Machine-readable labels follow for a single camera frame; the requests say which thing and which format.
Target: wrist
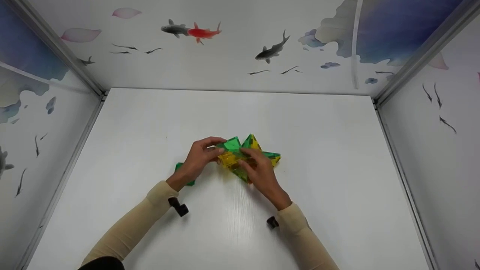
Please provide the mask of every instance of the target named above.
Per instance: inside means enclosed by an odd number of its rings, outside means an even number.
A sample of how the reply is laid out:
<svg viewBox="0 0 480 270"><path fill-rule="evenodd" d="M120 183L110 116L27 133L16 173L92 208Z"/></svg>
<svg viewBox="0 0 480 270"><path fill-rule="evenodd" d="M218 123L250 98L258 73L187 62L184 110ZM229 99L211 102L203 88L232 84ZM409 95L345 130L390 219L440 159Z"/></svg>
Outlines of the wrist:
<svg viewBox="0 0 480 270"><path fill-rule="evenodd" d="M267 199L275 206L278 211L281 211L290 205L292 205L292 200L290 196L283 190L281 187L271 192L267 196Z"/></svg>
<svg viewBox="0 0 480 270"><path fill-rule="evenodd" d="M185 172L178 170L174 172L166 182L173 190L179 192L189 182L188 175Z"/></svg>

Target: pink petal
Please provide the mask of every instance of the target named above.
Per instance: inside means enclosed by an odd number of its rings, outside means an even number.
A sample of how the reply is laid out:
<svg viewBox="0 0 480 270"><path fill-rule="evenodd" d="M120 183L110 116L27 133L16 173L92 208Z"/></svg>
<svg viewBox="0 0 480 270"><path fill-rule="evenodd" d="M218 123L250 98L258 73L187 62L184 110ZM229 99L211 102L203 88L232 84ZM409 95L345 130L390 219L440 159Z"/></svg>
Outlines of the pink petal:
<svg viewBox="0 0 480 270"><path fill-rule="evenodd" d="M122 19L130 19L140 13L142 12L131 8L119 8L113 12L112 16L117 16Z"/></svg>
<svg viewBox="0 0 480 270"><path fill-rule="evenodd" d="M71 42L89 42L94 40L101 32L102 30L70 28L60 38Z"/></svg>
<svg viewBox="0 0 480 270"><path fill-rule="evenodd" d="M442 52L437 53L437 55L435 55L435 57L432 60L430 60L428 65L434 68L448 70L448 66L447 64L445 64L445 60L444 60L444 56L442 55Z"/></svg>

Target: hand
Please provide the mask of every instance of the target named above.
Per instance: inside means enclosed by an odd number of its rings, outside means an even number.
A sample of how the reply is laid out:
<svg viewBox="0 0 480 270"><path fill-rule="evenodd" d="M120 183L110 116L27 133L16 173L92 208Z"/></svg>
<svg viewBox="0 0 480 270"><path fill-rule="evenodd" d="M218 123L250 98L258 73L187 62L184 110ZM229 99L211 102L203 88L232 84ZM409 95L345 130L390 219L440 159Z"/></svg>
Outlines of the hand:
<svg viewBox="0 0 480 270"><path fill-rule="evenodd" d="M272 162L260 150L241 148L243 153L249 155L256 162L252 168L247 162L240 160L239 165L247 172L248 178L277 210L283 210L292 204L288 194L280 187L273 172Z"/></svg>
<svg viewBox="0 0 480 270"><path fill-rule="evenodd" d="M208 137L194 142L184 164L167 179L167 184L180 191L187 183L195 180L209 162L217 161L218 156L225 151L211 146L226 141L220 137Z"/></svg>

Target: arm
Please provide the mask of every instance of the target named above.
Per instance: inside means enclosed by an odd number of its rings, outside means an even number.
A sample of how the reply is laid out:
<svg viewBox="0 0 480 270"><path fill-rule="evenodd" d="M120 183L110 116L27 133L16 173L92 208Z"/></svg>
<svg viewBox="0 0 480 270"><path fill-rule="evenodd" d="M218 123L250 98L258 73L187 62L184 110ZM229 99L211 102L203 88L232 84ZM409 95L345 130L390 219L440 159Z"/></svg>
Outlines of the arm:
<svg viewBox="0 0 480 270"><path fill-rule="evenodd" d="M247 172L253 185L278 210L277 221L302 270L338 270L315 233L310 229L300 208L292 203L288 194L280 187L273 172L272 163L256 149L242 151L257 163L255 169L244 161L239 164Z"/></svg>
<svg viewBox="0 0 480 270"><path fill-rule="evenodd" d="M143 201L118 220L92 248L82 265L105 256L120 261L125 259L153 224L168 211L168 198L177 197L188 182L200 175L207 163L216 161L224 151L208 147L225 141L209 137L194 142L183 166L166 181L155 185Z"/></svg>

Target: person's left hand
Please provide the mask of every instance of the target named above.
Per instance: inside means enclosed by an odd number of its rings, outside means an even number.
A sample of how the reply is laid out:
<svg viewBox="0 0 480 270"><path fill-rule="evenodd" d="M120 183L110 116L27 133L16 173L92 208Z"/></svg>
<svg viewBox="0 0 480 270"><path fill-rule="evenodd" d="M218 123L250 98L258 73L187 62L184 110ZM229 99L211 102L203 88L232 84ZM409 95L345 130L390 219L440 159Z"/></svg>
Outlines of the person's left hand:
<svg viewBox="0 0 480 270"><path fill-rule="evenodd" d="M220 137L208 137L195 141L184 164L167 179L167 184L176 191L180 191L187 183L195 180L209 162L218 160L218 156L225 150L213 146L226 141Z"/></svg>

